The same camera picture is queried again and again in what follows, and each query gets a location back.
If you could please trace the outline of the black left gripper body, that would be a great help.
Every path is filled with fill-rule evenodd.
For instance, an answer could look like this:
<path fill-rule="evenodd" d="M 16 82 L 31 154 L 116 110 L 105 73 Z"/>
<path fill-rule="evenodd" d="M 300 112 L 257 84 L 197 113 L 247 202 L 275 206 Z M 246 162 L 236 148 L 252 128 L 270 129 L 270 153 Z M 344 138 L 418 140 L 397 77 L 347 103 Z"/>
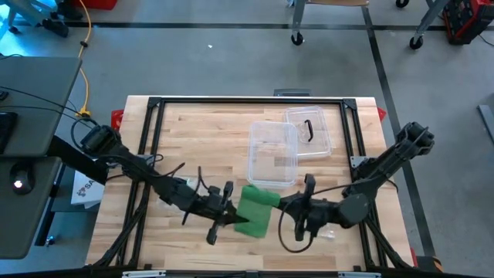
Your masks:
<path fill-rule="evenodd" d="M 231 202 L 229 198 L 233 192 L 233 182 L 227 181 L 222 193 L 220 188 L 215 186 L 211 186 L 208 192 L 209 196 L 205 199 L 202 214 L 205 218 L 213 220 L 213 224 L 206 236 L 207 243 L 213 246 L 217 239 L 218 229 L 222 227 L 222 222 L 227 221 L 225 219 L 225 207 L 228 202 Z"/>

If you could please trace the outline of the white printed paper sheet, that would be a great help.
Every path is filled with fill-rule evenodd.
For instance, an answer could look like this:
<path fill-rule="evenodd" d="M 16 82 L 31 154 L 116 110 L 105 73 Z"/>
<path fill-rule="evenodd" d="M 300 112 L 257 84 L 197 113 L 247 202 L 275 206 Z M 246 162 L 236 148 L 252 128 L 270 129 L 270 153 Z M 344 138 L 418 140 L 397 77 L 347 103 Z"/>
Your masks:
<path fill-rule="evenodd" d="M 70 204 L 83 205 L 85 209 L 89 209 L 101 202 L 104 189 L 105 187 L 99 182 L 76 171 Z"/>

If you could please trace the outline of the grey desk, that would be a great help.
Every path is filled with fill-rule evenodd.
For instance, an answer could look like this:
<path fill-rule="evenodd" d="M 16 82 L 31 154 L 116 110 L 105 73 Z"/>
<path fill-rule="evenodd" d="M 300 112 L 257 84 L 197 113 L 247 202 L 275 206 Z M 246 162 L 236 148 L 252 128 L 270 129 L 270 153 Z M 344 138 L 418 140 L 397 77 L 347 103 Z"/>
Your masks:
<path fill-rule="evenodd" d="M 47 154 L 61 113 L 79 71 L 76 58 L 12 57 L 0 60 L 0 112 L 17 115 L 12 135 L 0 154 L 0 259 L 24 258 L 35 236 L 49 193 L 62 164 Z M 32 166 L 32 190 L 19 195 L 12 167 Z"/>

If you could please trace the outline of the clear lid with black handle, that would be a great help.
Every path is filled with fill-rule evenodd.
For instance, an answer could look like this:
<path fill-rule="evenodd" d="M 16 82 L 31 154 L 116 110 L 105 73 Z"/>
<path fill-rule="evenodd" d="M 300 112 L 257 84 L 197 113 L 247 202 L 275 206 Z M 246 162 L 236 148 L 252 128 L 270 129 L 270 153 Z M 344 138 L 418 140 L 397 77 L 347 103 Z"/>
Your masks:
<path fill-rule="evenodd" d="M 333 149 L 330 133 L 321 107 L 289 108 L 285 111 L 284 118 L 297 129 L 298 159 L 325 158 L 331 155 Z"/>

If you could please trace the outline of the red plastic bin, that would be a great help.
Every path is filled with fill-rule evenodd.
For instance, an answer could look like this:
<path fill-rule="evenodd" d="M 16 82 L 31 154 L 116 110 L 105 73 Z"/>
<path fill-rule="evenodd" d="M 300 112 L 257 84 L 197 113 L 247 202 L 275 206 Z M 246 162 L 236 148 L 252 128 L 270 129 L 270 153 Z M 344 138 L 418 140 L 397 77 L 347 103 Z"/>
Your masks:
<path fill-rule="evenodd" d="M 86 8 L 112 10 L 116 6 L 118 0 L 70 0 L 74 5 Z"/>

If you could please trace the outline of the grey metal plate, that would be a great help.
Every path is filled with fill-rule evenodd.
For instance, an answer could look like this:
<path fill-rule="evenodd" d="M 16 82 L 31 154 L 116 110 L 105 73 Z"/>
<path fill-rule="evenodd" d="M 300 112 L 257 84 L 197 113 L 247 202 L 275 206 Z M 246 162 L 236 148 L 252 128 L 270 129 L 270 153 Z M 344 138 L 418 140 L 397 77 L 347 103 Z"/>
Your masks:
<path fill-rule="evenodd" d="M 275 89 L 273 91 L 274 97 L 311 97 L 311 90 L 309 89 Z"/>

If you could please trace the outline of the silver metal bracket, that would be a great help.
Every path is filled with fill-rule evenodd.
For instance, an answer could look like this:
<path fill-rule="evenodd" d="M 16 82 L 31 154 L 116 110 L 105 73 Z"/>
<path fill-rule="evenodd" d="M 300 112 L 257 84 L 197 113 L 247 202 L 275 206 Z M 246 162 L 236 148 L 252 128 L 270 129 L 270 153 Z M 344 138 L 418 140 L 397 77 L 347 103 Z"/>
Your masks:
<path fill-rule="evenodd" d="M 337 274 L 338 278 L 382 278 L 380 273 L 345 271 Z"/>
<path fill-rule="evenodd" d="M 163 278 L 166 275 L 165 270 L 134 270 L 123 272 L 121 278 Z"/>

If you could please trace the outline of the clear plastic storage box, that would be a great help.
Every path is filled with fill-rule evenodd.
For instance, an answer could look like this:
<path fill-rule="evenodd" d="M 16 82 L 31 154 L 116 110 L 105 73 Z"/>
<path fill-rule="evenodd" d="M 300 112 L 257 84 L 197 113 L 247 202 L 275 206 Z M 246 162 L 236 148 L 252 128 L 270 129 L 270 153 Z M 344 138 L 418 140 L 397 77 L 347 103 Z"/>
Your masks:
<path fill-rule="evenodd" d="M 249 130 L 247 180 L 261 188 L 295 185 L 298 134 L 293 124 L 256 121 Z"/>

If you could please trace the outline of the grey table leg with caster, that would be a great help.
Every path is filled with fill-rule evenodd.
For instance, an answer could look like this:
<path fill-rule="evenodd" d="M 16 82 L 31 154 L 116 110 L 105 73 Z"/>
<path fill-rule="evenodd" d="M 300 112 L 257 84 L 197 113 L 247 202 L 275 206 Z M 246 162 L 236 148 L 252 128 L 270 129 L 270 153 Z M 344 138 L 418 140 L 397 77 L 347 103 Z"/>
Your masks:
<path fill-rule="evenodd" d="M 433 23 L 433 21 L 439 16 L 444 7 L 450 0 L 425 0 L 428 5 L 428 11 L 422 17 L 420 24 L 415 30 L 414 35 L 409 41 L 409 47 L 412 50 L 420 49 L 423 45 L 423 35 Z"/>
<path fill-rule="evenodd" d="M 295 46 L 300 46 L 304 42 L 303 35 L 300 33 L 300 26 L 303 20 L 306 3 L 307 0 L 289 0 L 289 7 L 293 8 L 291 41 Z"/>

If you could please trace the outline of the black aluminium table frame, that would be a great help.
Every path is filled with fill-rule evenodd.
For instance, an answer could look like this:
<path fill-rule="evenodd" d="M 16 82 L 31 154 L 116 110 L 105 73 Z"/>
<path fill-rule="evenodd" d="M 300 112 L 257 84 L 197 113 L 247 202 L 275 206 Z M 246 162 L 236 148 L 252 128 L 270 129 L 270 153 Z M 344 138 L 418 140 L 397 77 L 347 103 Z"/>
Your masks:
<path fill-rule="evenodd" d="M 162 172 L 194 177 L 202 173 L 208 185 L 222 187 L 233 181 L 238 199 L 247 184 L 249 129 L 253 122 L 281 121 L 289 103 L 281 97 L 168 97 L 164 107 L 147 108 L 148 99 L 130 96 L 120 133 L 124 144 L 137 151 L 145 120 L 161 120 L 157 150 L 164 160 Z M 372 97 L 355 97 L 350 103 L 334 98 L 310 99 L 308 106 L 323 109 L 330 132 L 332 154 L 299 163 L 298 175 L 316 178 L 319 198 L 341 197 L 341 185 L 350 181 L 349 157 L 376 157 L 386 148 L 377 104 Z M 162 208 L 151 195 L 138 263 L 159 270 L 281 270 L 331 271 L 363 266 L 360 230 L 335 228 L 335 239 L 317 237 L 312 245 L 296 242 L 293 222 L 273 211 L 265 238 L 237 233 L 231 226 L 218 232 L 212 246 L 206 242 L 211 222 L 197 216 L 184 219 Z"/>

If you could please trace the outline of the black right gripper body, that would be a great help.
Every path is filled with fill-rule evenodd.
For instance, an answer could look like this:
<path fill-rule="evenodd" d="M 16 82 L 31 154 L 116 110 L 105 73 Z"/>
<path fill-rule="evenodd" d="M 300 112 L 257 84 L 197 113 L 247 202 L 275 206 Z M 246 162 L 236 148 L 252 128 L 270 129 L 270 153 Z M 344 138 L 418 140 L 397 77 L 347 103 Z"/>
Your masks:
<path fill-rule="evenodd" d="M 295 240 L 301 242 L 304 240 L 306 232 L 310 238 L 317 237 L 317 234 L 332 218 L 332 213 L 336 205 L 328 202 L 326 199 L 314 199 L 316 179 L 312 174 L 306 174 L 304 178 L 305 190 L 302 193 L 303 199 L 293 204 L 299 205 L 299 221 L 295 222 Z"/>

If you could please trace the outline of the light green elastic bandage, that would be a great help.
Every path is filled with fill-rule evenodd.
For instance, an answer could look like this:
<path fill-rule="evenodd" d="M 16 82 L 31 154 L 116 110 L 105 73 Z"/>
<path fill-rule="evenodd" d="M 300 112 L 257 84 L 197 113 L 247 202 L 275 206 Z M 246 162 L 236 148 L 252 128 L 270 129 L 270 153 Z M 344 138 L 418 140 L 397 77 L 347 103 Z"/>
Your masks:
<path fill-rule="evenodd" d="M 236 215 L 247 222 L 236 223 L 235 231 L 254 238 L 265 238 L 269 228 L 272 208 L 280 203 L 280 195 L 254 185 L 242 187 Z"/>

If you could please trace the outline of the black keyboard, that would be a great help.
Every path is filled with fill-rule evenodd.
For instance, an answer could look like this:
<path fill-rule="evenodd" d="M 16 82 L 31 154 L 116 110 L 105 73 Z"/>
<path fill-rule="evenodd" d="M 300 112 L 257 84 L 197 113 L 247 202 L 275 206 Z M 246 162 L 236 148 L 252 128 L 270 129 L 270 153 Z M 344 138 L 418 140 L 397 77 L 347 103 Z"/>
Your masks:
<path fill-rule="evenodd" d="M 15 129 L 18 114 L 15 112 L 0 112 L 0 154 L 3 154 L 10 137 Z"/>

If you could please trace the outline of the black computer mouse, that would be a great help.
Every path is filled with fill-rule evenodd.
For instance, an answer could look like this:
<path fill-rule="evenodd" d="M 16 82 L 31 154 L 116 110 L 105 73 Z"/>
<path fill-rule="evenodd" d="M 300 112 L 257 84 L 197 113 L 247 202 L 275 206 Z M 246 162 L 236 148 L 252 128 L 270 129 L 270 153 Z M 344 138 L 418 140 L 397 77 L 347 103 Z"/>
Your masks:
<path fill-rule="evenodd" d="M 9 181 L 12 190 L 17 195 L 27 195 L 35 186 L 33 163 L 30 161 L 20 161 L 15 163 L 9 172 Z"/>

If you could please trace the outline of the office chair base with casters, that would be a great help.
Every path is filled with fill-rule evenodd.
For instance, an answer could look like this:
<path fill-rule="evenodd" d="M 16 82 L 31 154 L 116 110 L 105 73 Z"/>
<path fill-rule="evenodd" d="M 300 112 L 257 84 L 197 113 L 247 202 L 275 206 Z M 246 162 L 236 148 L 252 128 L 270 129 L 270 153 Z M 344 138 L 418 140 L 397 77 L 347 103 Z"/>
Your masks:
<path fill-rule="evenodd" d="M 0 0 L 0 5 L 9 7 L 8 30 L 10 33 L 16 35 L 20 33 L 13 25 L 15 17 L 20 15 L 30 25 L 42 26 L 56 35 L 66 38 L 69 34 L 68 27 L 61 22 L 55 22 L 55 19 L 61 15 L 65 19 L 80 20 L 83 18 L 83 14 L 69 0 L 54 1 L 56 2 L 56 10 L 40 0 Z"/>

